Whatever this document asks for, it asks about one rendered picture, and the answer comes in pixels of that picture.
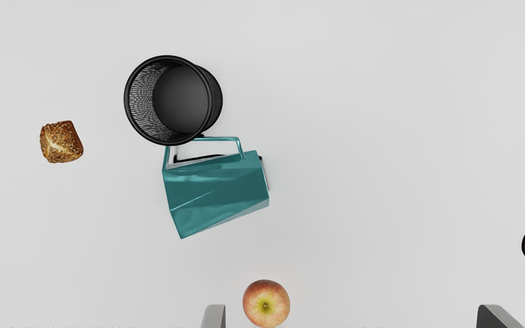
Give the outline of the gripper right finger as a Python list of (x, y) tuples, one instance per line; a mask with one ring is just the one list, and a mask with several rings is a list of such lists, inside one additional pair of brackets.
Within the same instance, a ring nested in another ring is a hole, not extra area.
[(503, 307), (496, 304), (479, 305), (476, 328), (525, 328)]

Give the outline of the teal faceted mug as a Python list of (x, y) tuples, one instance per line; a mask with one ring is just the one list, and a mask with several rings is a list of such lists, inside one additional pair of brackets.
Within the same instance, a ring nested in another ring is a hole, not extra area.
[(167, 203), (181, 239), (268, 207), (269, 187), (261, 157), (244, 151), (238, 137), (198, 137), (234, 142), (237, 152), (178, 160), (166, 147), (162, 166)]

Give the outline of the black mesh pen holder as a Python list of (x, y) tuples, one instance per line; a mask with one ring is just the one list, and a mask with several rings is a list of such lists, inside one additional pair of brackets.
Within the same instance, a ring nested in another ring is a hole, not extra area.
[(155, 56), (137, 66), (124, 88), (133, 129), (172, 147), (201, 137), (221, 115), (223, 94), (207, 69), (179, 56)]

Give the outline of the red yellow apple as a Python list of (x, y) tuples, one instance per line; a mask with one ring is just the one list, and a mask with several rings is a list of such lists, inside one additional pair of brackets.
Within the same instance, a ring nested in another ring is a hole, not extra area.
[(252, 282), (244, 291), (242, 309), (257, 327), (277, 328), (290, 314), (290, 297), (286, 289), (272, 280)]

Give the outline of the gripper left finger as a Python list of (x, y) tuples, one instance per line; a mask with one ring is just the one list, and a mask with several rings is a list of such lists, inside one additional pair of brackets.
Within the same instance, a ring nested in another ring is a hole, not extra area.
[(226, 328), (226, 306), (208, 305), (204, 311), (201, 328)]

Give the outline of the seeded bread roll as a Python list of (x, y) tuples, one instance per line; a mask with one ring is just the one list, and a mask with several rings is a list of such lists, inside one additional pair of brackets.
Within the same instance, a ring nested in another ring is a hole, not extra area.
[(52, 164), (72, 162), (83, 155), (83, 145), (70, 120), (42, 126), (39, 138), (42, 155)]

